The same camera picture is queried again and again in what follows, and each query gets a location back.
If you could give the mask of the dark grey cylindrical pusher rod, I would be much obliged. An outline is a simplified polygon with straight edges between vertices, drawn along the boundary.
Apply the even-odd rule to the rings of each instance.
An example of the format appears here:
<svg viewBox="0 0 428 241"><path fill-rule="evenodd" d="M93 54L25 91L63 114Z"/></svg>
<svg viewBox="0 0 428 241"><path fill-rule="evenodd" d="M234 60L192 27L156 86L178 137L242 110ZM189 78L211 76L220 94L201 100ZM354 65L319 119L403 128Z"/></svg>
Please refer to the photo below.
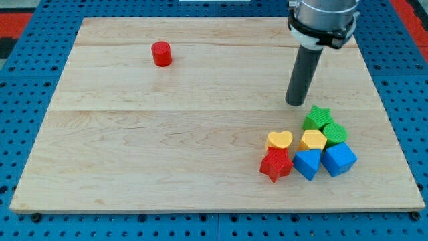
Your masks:
<svg viewBox="0 0 428 241"><path fill-rule="evenodd" d="M285 101L291 106L303 105L310 88L322 49L311 50L299 46Z"/></svg>

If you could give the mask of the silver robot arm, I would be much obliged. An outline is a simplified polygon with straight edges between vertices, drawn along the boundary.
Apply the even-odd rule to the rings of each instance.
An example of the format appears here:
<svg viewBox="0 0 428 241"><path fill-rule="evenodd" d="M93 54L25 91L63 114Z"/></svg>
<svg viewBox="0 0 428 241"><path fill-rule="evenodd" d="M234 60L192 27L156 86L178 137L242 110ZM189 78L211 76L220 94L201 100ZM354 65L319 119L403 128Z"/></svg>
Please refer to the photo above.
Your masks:
<svg viewBox="0 0 428 241"><path fill-rule="evenodd" d="M288 29L299 48L286 91L291 106L303 105L324 47L340 49L353 36L359 0L288 1Z"/></svg>

